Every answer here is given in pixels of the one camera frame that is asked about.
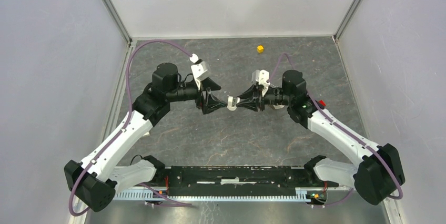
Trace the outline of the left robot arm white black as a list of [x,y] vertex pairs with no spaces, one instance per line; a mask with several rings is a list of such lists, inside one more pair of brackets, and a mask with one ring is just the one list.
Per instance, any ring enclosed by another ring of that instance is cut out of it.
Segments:
[[192,80],[183,83],[178,68],[162,63],[152,74],[151,82],[130,104],[120,125],[81,161],[70,160],[64,174],[70,190],[69,209],[73,216],[106,208],[115,195],[132,186],[149,182],[161,185],[165,171],[147,158],[117,169],[116,165],[130,148],[170,112],[170,104],[193,100],[203,113],[217,106],[226,106],[211,94],[221,86],[210,79],[206,62],[199,60],[191,66]]

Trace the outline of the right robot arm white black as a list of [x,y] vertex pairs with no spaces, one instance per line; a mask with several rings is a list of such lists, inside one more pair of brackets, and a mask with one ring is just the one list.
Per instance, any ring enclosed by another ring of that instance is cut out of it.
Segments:
[[349,159],[349,163],[324,156],[312,159],[310,168],[303,173],[308,185],[335,182],[354,189],[372,205],[386,198],[403,198],[402,185],[406,179],[396,147],[380,145],[343,124],[323,102],[309,94],[302,72],[288,70],[282,75],[282,85],[272,87],[269,72],[257,70],[252,74],[251,87],[241,95],[228,98],[228,102],[230,110],[263,111],[267,105],[286,107],[294,122],[324,138]]

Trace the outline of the yellow cube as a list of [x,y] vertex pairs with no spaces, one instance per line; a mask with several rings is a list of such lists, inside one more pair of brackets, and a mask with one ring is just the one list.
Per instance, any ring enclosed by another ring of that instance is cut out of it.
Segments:
[[257,47],[257,52],[258,52],[259,54],[263,53],[264,50],[265,50],[265,48],[264,48],[262,45],[259,45],[259,46]]

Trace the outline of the purple red block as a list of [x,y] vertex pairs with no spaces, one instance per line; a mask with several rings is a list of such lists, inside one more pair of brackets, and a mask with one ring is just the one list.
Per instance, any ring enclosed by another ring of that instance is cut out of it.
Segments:
[[321,109],[324,109],[324,108],[326,107],[326,104],[324,103],[323,100],[318,100],[318,101],[317,101],[317,104],[319,105],[319,107],[320,107]]

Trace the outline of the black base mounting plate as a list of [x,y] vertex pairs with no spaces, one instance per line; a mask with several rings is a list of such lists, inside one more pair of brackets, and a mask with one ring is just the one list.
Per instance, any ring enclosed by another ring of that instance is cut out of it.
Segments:
[[171,166],[147,183],[170,196],[292,196],[296,188],[337,187],[303,166]]

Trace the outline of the aluminium rail frame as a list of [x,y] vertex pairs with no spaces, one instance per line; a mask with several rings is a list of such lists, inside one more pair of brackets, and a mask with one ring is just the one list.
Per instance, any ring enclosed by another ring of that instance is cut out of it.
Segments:
[[358,166],[324,156],[303,166],[171,166],[147,156],[116,168],[70,161],[64,167],[70,190],[93,211],[101,211],[121,192],[134,186],[153,187],[171,198],[188,200],[288,200],[296,190],[346,186],[366,202],[377,205],[404,183],[401,168],[393,171],[367,157]]

